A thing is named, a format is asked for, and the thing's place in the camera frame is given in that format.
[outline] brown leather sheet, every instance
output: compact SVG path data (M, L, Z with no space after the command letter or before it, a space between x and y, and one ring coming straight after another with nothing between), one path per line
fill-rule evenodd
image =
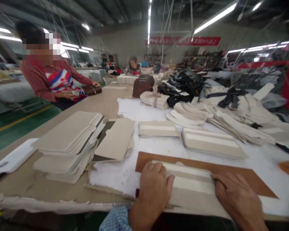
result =
M272 192L272 190L260 179L260 177L252 169L212 164L198 160L161 156L147 152L139 152L135 171L141 172L145 164L150 160L159 160L173 164L181 162L185 166L209 170L212 173L220 173L220 172L239 173L246 179L246 181L258 195L278 198L274 194L274 192Z

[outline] woman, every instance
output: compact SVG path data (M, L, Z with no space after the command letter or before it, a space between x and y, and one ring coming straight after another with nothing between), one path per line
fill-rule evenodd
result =
M140 75L141 74L141 67L137 63L137 57L132 56L129 59L129 65L125 68L124 73L126 75Z
M78 73L66 59L54 55L53 42L49 44L49 39L45 38L46 34L40 28L23 21L17 23L16 30L26 49L22 72L38 97L51 101L64 111L87 97L82 88L75 87L73 78L85 85L100 86Z

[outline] colorful apron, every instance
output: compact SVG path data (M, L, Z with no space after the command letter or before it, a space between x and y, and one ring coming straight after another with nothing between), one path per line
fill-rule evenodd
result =
M43 68L41 68L41 66L37 66L42 72L44 72L44 74L46 75L46 78L48 79L49 83L50 83L50 90L52 92L55 93L60 93L63 91L74 91L74 92L79 92L79 97L78 98L74 98L72 99L72 101L74 102L79 102L81 100L83 100L84 98L87 97L85 91L82 88L78 88L74 86L73 83L73 78L72 76L69 74L69 72L67 72L67 70L65 70L63 68L62 65L60 65L61 69L60 71L57 71L53 74L50 73L46 73Z

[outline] wall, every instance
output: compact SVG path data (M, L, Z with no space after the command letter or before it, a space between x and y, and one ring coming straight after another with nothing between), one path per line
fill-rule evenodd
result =
M194 20L194 27L201 25L201 21ZM180 20L177 26L177 20L171 22L173 30L191 30L190 21ZM286 40L286 32L284 28L279 31L260 30L255 28L240 27L233 24L227 24L218 21L208 28L205 28L197 34L197 36L219 36L221 41L216 47L205 47L206 51L217 50L234 50L246 47L260 46L263 44L275 43ZM144 22L138 26L131 26L124 30L115 30L98 36L88 37L88 41L84 42L86 46L95 49L109 51L118 55L120 67L126 66L130 56L136 55L138 62L143 61L145 54L156 54L162 50L161 45L149 46L145 45L147 37L148 25ZM161 31L161 25L151 22L151 31ZM185 36L186 34L174 34L174 36ZM165 62L180 63L183 61L187 50L193 51L196 47L191 46L173 46L168 49L165 54Z

